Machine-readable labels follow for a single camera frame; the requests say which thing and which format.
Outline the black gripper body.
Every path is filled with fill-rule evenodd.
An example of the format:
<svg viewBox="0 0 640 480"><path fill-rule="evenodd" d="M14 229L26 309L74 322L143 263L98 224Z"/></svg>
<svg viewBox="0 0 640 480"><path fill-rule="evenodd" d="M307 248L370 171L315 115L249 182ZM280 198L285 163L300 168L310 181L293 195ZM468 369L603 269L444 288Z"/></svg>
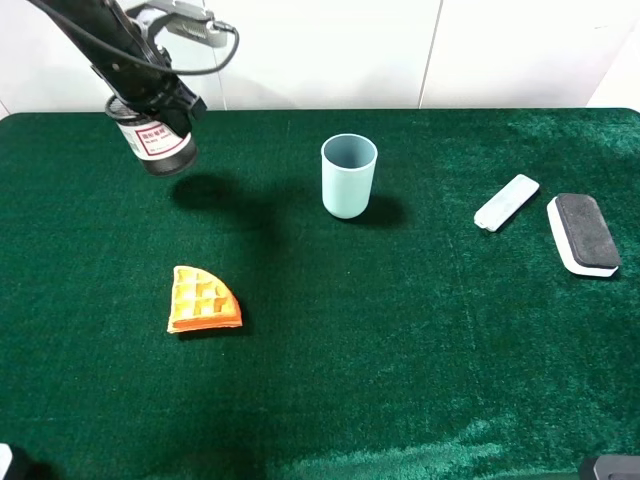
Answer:
<svg viewBox="0 0 640 480"><path fill-rule="evenodd" d="M131 110L157 120L199 120L204 100L177 75L131 62L103 47L92 47L92 66Z"/></svg>

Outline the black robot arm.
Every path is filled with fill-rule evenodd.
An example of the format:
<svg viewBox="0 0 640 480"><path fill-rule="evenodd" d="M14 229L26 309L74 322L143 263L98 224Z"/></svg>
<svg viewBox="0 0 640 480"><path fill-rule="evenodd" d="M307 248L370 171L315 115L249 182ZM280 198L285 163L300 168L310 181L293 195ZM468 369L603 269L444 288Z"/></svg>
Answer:
<svg viewBox="0 0 640 480"><path fill-rule="evenodd" d="M115 1L35 1L130 110L184 138L206 105L173 71L171 57Z"/></svg>

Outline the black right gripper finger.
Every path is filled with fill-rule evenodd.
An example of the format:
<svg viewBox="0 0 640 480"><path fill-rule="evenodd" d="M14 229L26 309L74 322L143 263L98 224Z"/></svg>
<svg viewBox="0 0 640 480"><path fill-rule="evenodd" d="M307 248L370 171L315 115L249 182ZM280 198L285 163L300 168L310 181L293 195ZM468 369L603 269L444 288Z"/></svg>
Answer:
<svg viewBox="0 0 640 480"><path fill-rule="evenodd" d="M188 103L167 103L158 111L158 119L180 138L192 131L190 119L191 105Z"/></svg>

